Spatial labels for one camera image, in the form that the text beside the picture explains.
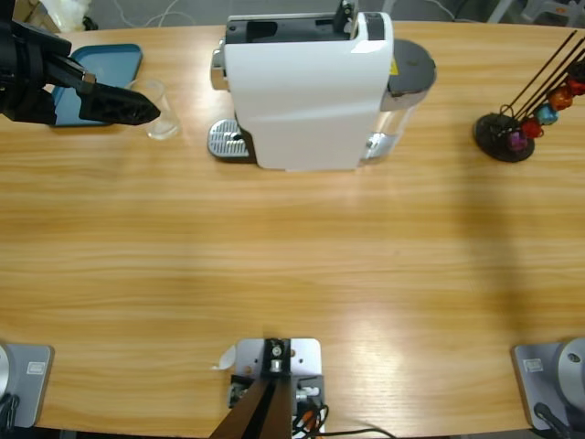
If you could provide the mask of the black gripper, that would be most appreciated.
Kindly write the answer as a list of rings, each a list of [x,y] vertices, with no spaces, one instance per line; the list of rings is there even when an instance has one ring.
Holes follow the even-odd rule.
[[[1,22],[1,113],[13,122],[53,124],[57,115],[47,85],[72,88],[80,97],[79,118],[140,125],[161,111],[139,92],[96,83],[72,59],[71,43],[46,29],[15,20]]]

